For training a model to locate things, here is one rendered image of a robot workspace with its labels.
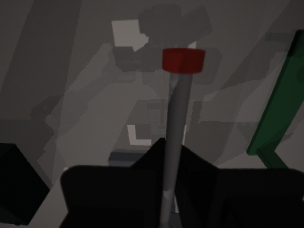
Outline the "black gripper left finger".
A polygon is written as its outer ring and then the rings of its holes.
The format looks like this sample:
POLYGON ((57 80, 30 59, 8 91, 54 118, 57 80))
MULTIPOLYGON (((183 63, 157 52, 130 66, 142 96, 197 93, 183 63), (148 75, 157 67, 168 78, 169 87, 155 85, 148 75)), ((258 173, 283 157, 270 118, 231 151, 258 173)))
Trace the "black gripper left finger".
POLYGON ((67 210, 73 205, 141 209, 144 228, 159 228, 165 143, 165 138, 159 138, 131 167, 67 168, 60 177, 67 210))

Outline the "grey pin with red cap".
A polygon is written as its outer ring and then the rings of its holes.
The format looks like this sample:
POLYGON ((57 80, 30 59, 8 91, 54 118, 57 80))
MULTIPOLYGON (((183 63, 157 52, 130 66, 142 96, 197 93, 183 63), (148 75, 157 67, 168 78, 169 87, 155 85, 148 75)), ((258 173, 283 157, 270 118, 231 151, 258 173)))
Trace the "grey pin with red cap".
POLYGON ((205 50, 163 50, 162 69, 170 72, 163 195, 159 228, 168 228, 181 156, 193 73, 202 72, 205 50))

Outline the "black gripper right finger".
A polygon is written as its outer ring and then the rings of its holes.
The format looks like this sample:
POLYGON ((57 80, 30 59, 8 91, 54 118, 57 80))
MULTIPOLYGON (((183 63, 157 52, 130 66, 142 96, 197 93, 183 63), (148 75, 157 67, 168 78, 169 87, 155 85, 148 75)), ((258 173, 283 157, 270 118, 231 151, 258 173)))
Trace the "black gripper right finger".
POLYGON ((228 196, 304 197, 304 173, 286 168, 219 169, 182 145, 175 187, 182 228, 217 228, 228 196))

